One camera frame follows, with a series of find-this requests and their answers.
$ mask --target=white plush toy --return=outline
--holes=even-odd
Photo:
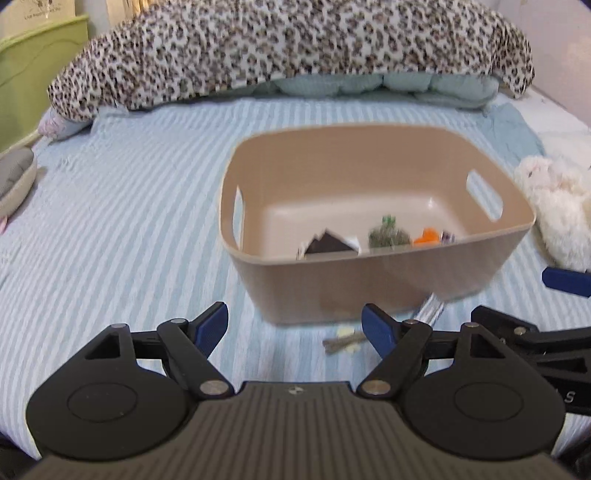
[[[548,253],[559,266],[591,270],[591,192],[581,172],[563,161],[527,157],[515,181],[535,207]]]

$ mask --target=leopard print blanket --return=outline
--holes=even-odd
[[[524,34],[478,0],[167,0],[94,38],[48,89],[56,112],[151,108],[298,74],[534,78]]]

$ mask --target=bed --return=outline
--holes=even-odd
[[[37,184],[0,236],[0,431],[38,457],[27,401],[81,346],[111,323],[150,330],[169,318],[194,318],[216,300],[228,304],[230,326],[211,360],[236,388],[251,379],[356,386],[379,361],[370,344],[326,356],[322,340],[338,325],[278,328],[261,319],[217,237],[217,196],[241,139],[360,121],[451,129],[507,172],[542,152],[534,131],[588,130],[532,90],[519,101],[499,95],[484,113],[374,92],[174,104],[147,113],[104,109],[92,129],[67,141],[41,140]],[[447,305],[436,328],[458,330],[480,304],[541,330],[588,326],[591,303],[545,288],[546,265],[531,232],[483,292]],[[568,415],[554,453],[589,436],[590,427],[589,418]]]

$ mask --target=green plastic drawer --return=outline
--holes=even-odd
[[[47,86],[88,42],[88,16],[0,41],[0,153],[37,129]]]

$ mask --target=basket handle hole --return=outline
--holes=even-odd
[[[468,173],[466,190],[492,222],[501,218],[503,215],[501,196],[476,170]]]
[[[234,214],[232,216],[232,233],[238,246],[242,250],[242,225],[244,220],[244,202],[240,187],[236,187],[236,197],[234,198]]]

